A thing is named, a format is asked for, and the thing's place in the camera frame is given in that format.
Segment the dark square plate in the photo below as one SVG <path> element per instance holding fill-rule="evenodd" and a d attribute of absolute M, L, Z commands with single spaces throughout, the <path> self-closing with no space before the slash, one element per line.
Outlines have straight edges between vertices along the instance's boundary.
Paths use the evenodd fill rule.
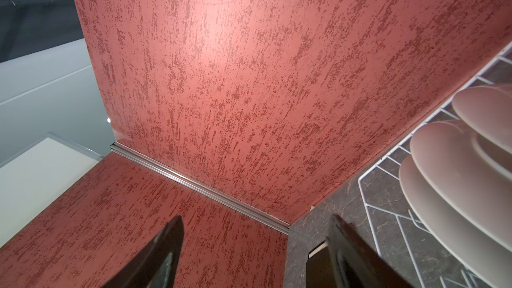
<path fill-rule="evenodd" d="M 326 241 L 323 241 L 313 248 L 308 254 L 305 271 L 305 287 L 337 287 Z"/>

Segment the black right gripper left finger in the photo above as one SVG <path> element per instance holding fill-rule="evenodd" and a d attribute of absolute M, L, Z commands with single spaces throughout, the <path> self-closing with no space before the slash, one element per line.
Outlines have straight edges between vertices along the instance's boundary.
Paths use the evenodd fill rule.
<path fill-rule="evenodd" d="M 177 215 L 103 287 L 173 287 L 184 237 Z"/>

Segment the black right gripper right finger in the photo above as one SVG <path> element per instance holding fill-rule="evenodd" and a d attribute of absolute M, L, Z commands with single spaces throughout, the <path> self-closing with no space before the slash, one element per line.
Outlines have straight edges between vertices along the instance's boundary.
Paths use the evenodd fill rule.
<path fill-rule="evenodd" d="M 327 247 L 337 287 L 411 287 L 336 214 L 329 219 Z"/>

